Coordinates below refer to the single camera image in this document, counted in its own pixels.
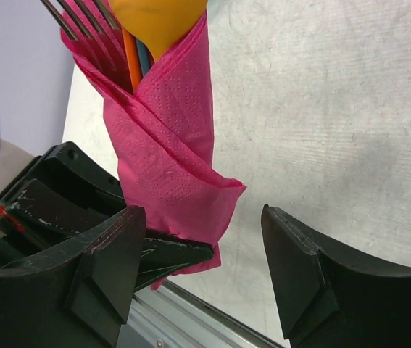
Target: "black plastic part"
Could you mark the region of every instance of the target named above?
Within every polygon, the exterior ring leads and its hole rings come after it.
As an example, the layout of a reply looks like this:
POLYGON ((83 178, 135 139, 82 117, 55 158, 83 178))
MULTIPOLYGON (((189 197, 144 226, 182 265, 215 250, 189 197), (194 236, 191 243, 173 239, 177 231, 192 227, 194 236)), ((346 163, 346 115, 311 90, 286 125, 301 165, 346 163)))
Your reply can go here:
POLYGON ((262 232, 292 348, 411 347, 411 268, 321 234, 265 206, 262 232))
MULTIPOLYGON (((61 243, 125 207, 119 181, 72 142, 36 157, 0 193, 0 215, 14 225, 2 232, 21 252, 61 243)), ((135 290, 212 257, 209 244, 147 230, 135 290)))
POLYGON ((115 347, 134 292, 146 227, 129 207, 0 269, 0 348, 115 347))

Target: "pink napkin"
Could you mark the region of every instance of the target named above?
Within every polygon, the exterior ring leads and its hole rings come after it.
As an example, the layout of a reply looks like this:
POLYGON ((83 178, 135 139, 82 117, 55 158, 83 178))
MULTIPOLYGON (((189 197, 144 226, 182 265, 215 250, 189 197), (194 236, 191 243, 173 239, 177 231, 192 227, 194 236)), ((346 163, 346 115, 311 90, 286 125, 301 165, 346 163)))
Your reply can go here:
POLYGON ((109 28, 92 1, 84 1, 108 37, 98 34, 69 2, 94 38, 80 35, 78 41, 71 41, 62 33, 62 40, 104 97, 104 121, 118 157, 126 203, 145 207, 148 228, 213 245, 212 260, 175 274, 220 266, 218 241, 246 187, 212 169, 207 15, 165 53, 131 95, 126 91, 129 74, 121 32, 109 28), (111 62, 104 57, 107 52, 111 62))

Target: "yellow spoon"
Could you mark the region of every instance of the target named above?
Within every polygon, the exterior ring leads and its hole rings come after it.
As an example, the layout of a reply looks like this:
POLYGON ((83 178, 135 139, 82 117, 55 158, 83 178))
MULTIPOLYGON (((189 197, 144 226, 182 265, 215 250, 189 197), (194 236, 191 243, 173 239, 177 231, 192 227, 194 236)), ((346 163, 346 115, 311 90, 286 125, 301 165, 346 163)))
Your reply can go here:
POLYGON ((120 24, 159 58, 196 24, 208 0, 109 0, 120 24))

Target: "gray wall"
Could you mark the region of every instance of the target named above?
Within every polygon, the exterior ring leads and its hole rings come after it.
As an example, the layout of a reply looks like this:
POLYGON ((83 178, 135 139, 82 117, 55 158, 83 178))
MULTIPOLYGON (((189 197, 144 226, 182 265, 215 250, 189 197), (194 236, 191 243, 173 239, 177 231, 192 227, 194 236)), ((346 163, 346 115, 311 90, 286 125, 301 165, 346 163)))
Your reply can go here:
POLYGON ((62 140, 72 57, 39 0, 0 0, 1 137, 40 154, 62 140))

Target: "scratched surface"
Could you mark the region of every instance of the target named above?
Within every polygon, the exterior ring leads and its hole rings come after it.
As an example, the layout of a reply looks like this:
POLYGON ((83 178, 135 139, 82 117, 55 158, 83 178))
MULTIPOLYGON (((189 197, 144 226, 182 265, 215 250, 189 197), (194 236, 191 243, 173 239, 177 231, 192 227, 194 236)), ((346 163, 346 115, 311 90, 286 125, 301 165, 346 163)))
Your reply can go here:
MULTIPOLYGON (((209 14, 214 166, 249 188, 223 266, 173 280, 281 342, 264 203, 411 266, 411 0, 211 0, 209 14)), ((76 71, 65 137, 113 173, 84 83, 76 71)))

